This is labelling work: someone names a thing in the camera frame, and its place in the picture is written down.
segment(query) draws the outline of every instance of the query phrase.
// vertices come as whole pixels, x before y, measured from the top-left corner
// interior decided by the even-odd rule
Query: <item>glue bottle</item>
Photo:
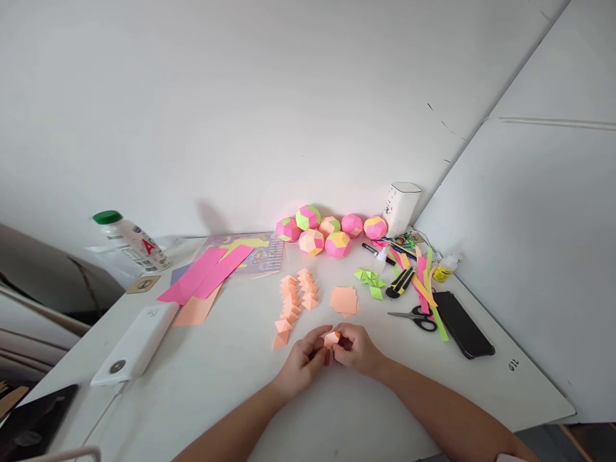
[[[434,275],[432,276],[437,282],[445,282],[450,274],[458,267],[458,263],[462,261],[461,255],[459,252],[450,253],[444,259],[440,261],[436,269],[434,270]]]
[[[374,262],[372,263],[372,272],[378,275],[382,274],[385,271],[385,263],[387,258],[387,249],[389,246],[383,247],[383,249],[378,253],[378,255],[374,258]]]
[[[142,267],[146,272],[162,271],[170,267],[171,260],[158,247],[154,239],[135,223],[122,217],[116,210],[94,215],[109,242]]]

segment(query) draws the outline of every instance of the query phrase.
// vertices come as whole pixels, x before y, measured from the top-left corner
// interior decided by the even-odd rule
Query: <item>person's hand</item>
[[[329,365],[329,350],[323,347],[322,335],[330,330],[331,324],[312,329],[293,345],[287,361],[271,382],[285,401],[308,388],[323,366]]]
[[[378,367],[386,362],[386,356],[372,343],[363,326],[340,323],[334,331],[340,333],[334,344],[334,359],[360,374],[374,376]]]

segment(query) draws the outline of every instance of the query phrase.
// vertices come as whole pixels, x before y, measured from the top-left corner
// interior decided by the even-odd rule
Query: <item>phone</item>
[[[13,409],[0,428],[0,462],[45,454],[78,388],[70,385]]]
[[[432,294],[443,324],[468,359],[492,356],[494,347],[451,292]]]

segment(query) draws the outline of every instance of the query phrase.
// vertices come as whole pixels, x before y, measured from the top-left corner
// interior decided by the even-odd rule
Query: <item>pen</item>
[[[367,248],[369,251],[371,251],[371,252],[372,252],[372,253],[374,253],[375,255],[379,252],[378,250],[376,250],[375,248],[370,247],[370,246],[369,246],[368,244],[366,244],[366,243],[363,243],[361,246],[362,246],[363,248]],[[389,263],[390,265],[392,265],[392,266],[395,266],[395,265],[396,265],[396,262],[395,262],[394,260],[390,259],[389,257],[385,257],[385,261],[386,261],[387,263]]]

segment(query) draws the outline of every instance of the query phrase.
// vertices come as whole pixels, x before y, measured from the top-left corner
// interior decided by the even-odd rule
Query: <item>pink and yellow origami ball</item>
[[[300,250],[306,255],[314,257],[323,250],[325,246],[325,239],[323,234],[319,230],[308,229],[300,234],[300,238],[297,241]]]
[[[321,220],[319,231],[327,239],[331,233],[340,231],[340,222],[334,217],[325,217]]]
[[[361,234],[361,218],[353,214],[345,215],[342,219],[341,228],[351,239],[355,239]]]
[[[295,214],[295,221],[300,229],[315,229],[321,223],[321,212],[312,205],[304,205]]]
[[[302,232],[291,217],[283,218],[276,223],[276,235],[285,242],[297,241]]]
[[[330,257],[345,258],[353,248],[353,241],[347,233],[342,231],[333,232],[325,241],[325,251]]]
[[[382,238],[387,232],[387,223],[381,217],[371,217],[364,223],[364,233],[372,241]]]

